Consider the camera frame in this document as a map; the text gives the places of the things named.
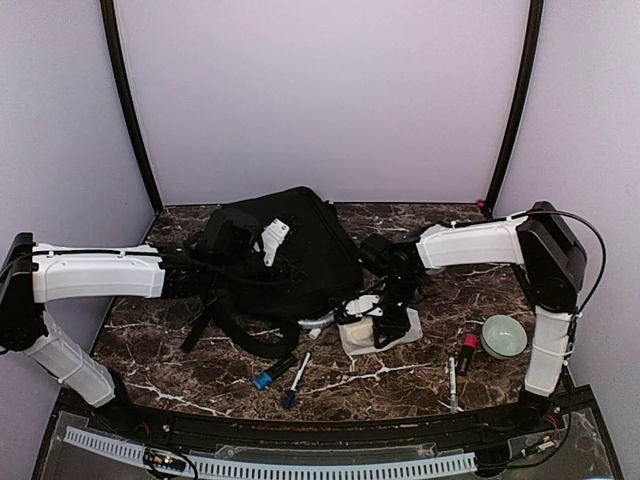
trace green bowl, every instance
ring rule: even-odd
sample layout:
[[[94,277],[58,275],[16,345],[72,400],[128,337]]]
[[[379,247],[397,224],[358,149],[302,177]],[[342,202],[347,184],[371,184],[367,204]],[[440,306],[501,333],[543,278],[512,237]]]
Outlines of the green bowl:
[[[489,355],[506,360],[524,352],[527,348],[527,332],[516,319],[494,315],[484,322],[481,341]]]

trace brown marble surface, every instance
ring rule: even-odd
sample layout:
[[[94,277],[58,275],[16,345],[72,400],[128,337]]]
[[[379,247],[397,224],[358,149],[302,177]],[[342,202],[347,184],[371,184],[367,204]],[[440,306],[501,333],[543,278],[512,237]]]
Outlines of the brown marble surface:
[[[170,207],[158,218],[150,241],[181,241],[199,230],[215,207]],[[408,229],[434,221],[479,218],[473,205],[339,205],[340,220],[360,241],[371,233],[399,239]],[[252,380],[273,362],[256,358],[210,325],[195,350],[179,349],[199,313],[189,300],[116,301],[98,339],[95,357],[120,372],[133,401],[168,410],[233,418],[288,421],[381,420],[443,414],[449,403],[448,355],[457,353],[465,333],[479,332],[491,315],[507,314],[533,333],[533,315],[507,266],[450,268],[433,277],[417,310],[424,336],[388,352],[350,359],[338,329],[326,328],[317,340],[304,332],[294,352],[313,353],[300,384],[297,404],[282,402],[295,368],[268,390]],[[273,335],[255,326],[257,335]],[[479,345],[471,370],[458,377],[465,411],[514,402],[529,362],[529,349],[517,359],[499,361]]]

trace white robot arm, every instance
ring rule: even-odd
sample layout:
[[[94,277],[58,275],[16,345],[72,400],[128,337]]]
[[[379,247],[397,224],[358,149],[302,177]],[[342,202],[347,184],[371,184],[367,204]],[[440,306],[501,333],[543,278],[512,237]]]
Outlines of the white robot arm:
[[[538,213],[552,209],[548,203],[534,206]],[[247,247],[253,250],[260,233],[263,241],[258,243],[265,252],[264,263],[260,263],[272,267],[282,238],[265,238],[271,226],[249,232],[242,220],[234,219],[229,228],[214,225],[189,252],[184,245],[57,247],[34,243],[30,233],[19,234],[0,273],[0,347],[33,358],[93,407],[126,403],[126,389],[117,373],[82,351],[45,312],[45,303],[87,296],[181,298],[199,294],[220,273],[214,260],[221,257],[216,255],[235,255]],[[525,390],[541,397],[554,391],[571,342],[586,266],[584,249],[560,217],[525,213],[494,221],[434,225],[398,243],[372,236],[363,242],[361,252],[366,268],[387,276],[376,305],[378,315],[373,317],[377,345],[409,329],[406,308],[418,276],[426,270],[485,262],[523,266],[536,313]],[[358,320],[344,314],[340,321]]]
[[[211,231],[192,244],[69,248],[34,243],[31,233],[18,234],[0,274],[0,347],[34,359],[92,407],[112,400],[127,403],[118,374],[84,352],[45,311],[45,304],[76,297],[198,295],[222,272],[216,261],[248,249],[255,252],[258,269],[277,270],[274,259],[288,227],[276,219],[257,231],[234,215],[222,212],[207,226]],[[231,269],[222,273],[234,275]]]
[[[406,307],[417,277],[428,270],[452,265],[506,263],[524,267],[529,300],[536,315],[531,362],[524,388],[541,397],[554,392],[577,312],[586,266],[586,253],[573,232],[548,202],[513,217],[471,223],[433,225],[392,243],[379,235],[361,246],[362,262],[378,276],[387,276],[377,308],[370,310],[374,338],[380,348],[406,333]],[[341,323],[359,320],[352,312],[366,311],[348,304]]]

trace cable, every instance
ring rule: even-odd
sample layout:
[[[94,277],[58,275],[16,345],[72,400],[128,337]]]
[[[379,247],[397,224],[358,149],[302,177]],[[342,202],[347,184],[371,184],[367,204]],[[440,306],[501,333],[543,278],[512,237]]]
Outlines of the cable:
[[[512,216],[511,218],[516,219],[516,218],[522,218],[522,217],[527,217],[527,216],[532,216],[532,215],[533,216],[535,216],[535,215],[559,215],[561,217],[567,217],[567,218],[571,218],[573,220],[576,220],[576,221],[582,223],[589,230],[591,230],[591,232],[595,235],[595,237],[598,239],[598,242],[600,243],[600,249],[602,251],[602,262],[600,263],[600,271],[598,272],[598,276],[596,277],[596,281],[593,283],[593,286],[591,287],[591,290],[589,291],[589,293],[585,297],[584,302],[582,302],[582,305],[580,305],[580,307],[578,307],[576,309],[575,317],[577,317],[583,312],[584,308],[587,306],[587,304],[589,303],[589,301],[593,297],[593,294],[596,292],[596,290],[600,286],[600,282],[602,281],[602,277],[604,276],[604,270],[605,270],[605,267],[607,265],[607,246],[604,243],[604,238],[602,238],[602,235],[600,234],[600,232],[598,231],[598,229],[596,227],[594,227],[589,221],[585,220],[584,218],[582,218],[579,215],[576,215],[575,213],[564,212],[564,211],[561,211],[561,210],[530,210],[528,212],[518,213],[518,214]]]
[[[95,412],[91,412],[91,414],[94,416],[94,418],[96,418],[96,419],[100,420],[100,422],[102,422],[102,424],[103,424],[105,427],[107,427],[107,428],[111,431],[111,433],[113,433],[113,434],[115,434],[115,435],[118,435],[119,437],[122,437],[122,438],[124,438],[125,440],[129,440],[129,441],[131,441],[131,442],[140,442],[140,440],[138,440],[138,439],[136,439],[136,438],[132,438],[132,437],[129,437],[129,436],[127,436],[127,435],[124,435],[124,434],[123,434],[123,433],[121,433],[121,432],[118,432],[115,428],[113,428],[113,427],[111,426],[111,424],[109,423],[109,421],[108,421],[106,418],[104,418],[104,417],[102,417],[102,416],[100,416],[100,415],[96,414]],[[157,448],[158,450],[163,450],[163,451],[165,451],[165,452],[170,452],[170,453],[174,454],[175,456],[177,456],[177,457],[181,458],[182,460],[184,460],[185,462],[187,462],[187,464],[191,467],[191,470],[193,471],[193,480],[198,480],[198,479],[200,478],[200,476],[199,476],[199,474],[198,474],[198,469],[197,469],[197,467],[196,467],[196,464],[193,462],[193,460],[191,460],[189,457],[187,457],[186,455],[184,455],[184,454],[182,454],[182,453],[180,453],[180,452],[176,452],[176,451],[174,451],[174,450],[171,450],[171,449],[170,449],[170,448],[168,448],[167,446],[158,445],[158,444],[156,444],[156,443],[153,443],[153,442],[150,440],[150,439],[151,439],[151,430],[149,429],[149,426],[148,426],[145,422],[142,422],[142,424],[141,424],[141,425],[145,428],[145,430],[146,430],[146,432],[147,432],[147,439],[148,439],[148,441],[147,441],[147,442],[142,442],[142,444],[143,444],[143,445],[145,445],[145,447],[147,447],[147,448],[148,448],[148,447],[153,447],[153,448]]]
[[[539,460],[539,461],[537,461],[535,463],[529,463],[529,464],[526,464],[526,465],[509,465],[510,463],[512,463],[512,462],[514,462],[516,460],[521,460],[522,458],[526,458],[526,457],[517,456],[517,457],[512,457],[509,460],[506,460],[504,462],[499,462],[499,463],[479,463],[478,464],[478,470],[497,470],[497,469],[521,470],[521,469],[524,469],[524,468],[534,468],[534,467],[538,467],[538,466],[542,465],[543,463],[548,462],[551,458],[553,458],[560,451],[560,449],[567,442],[567,439],[569,438],[569,435],[571,433],[571,416],[572,416],[571,390],[572,390],[572,387],[571,387],[571,379],[569,378],[569,370],[568,370],[566,364],[563,367],[563,381],[564,381],[564,384],[565,384],[565,388],[567,389],[567,414],[568,414],[568,420],[567,420],[567,428],[565,430],[564,436],[562,437],[560,442],[557,444],[556,448],[553,449],[549,455],[547,455],[542,460]]]
[[[177,262],[180,262],[180,263],[184,263],[186,265],[193,265],[193,266],[196,266],[196,267],[200,267],[200,268],[204,268],[204,269],[207,269],[207,270],[211,270],[213,272],[219,273],[220,275],[222,275],[224,277],[227,277],[229,280],[232,280],[232,281],[234,281],[236,283],[240,283],[240,284],[243,284],[243,285],[256,286],[256,287],[277,287],[277,286],[286,285],[286,284],[292,282],[294,277],[301,273],[300,271],[298,271],[297,273],[292,273],[287,278],[282,279],[282,280],[273,280],[273,281],[252,280],[252,279],[249,279],[249,278],[240,277],[238,275],[235,275],[235,274],[227,271],[224,268],[218,267],[216,265],[213,265],[213,264],[210,264],[210,263],[207,263],[207,262],[202,262],[202,261],[196,260],[194,258],[182,257],[182,256],[179,256],[179,255],[171,255],[171,254],[160,253],[160,252],[129,252],[129,251],[124,251],[124,250],[96,248],[96,249],[51,250],[51,251],[41,250],[41,251],[37,251],[37,252],[31,252],[31,253],[20,255],[20,256],[14,258],[13,260],[11,260],[5,266],[5,268],[2,269],[2,271],[0,272],[0,281],[2,281],[2,279],[9,272],[9,270],[11,270],[13,265],[15,265],[20,260],[24,260],[25,258],[43,256],[43,255],[50,255],[50,254],[53,254],[53,255],[87,255],[87,254],[92,254],[92,253],[100,253],[100,254],[105,254],[105,255],[118,255],[118,256],[124,255],[124,256],[135,256],[135,257],[156,257],[156,258],[160,257],[160,258],[166,258],[166,259],[174,260],[174,261],[177,261]]]

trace wall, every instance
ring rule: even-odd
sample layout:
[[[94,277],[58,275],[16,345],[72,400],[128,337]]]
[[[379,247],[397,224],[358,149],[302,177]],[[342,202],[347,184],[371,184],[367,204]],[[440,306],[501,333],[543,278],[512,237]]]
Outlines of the wall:
[[[306,184],[340,201],[475,202],[528,0],[126,0],[121,36],[167,204]]]
[[[62,245],[127,245],[152,220],[112,80],[99,2],[0,0],[0,257],[19,231]],[[53,305],[89,347],[108,300]],[[58,387],[0,357],[0,478],[31,478]]]
[[[604,235],[610,263],[580,322],[571,369],[594,388],[626,478],[638,478],[640,4],[550,0],[545,9],[498,213],[546,198]],[[593,279],[598,246],[586,232],[582,238]]]

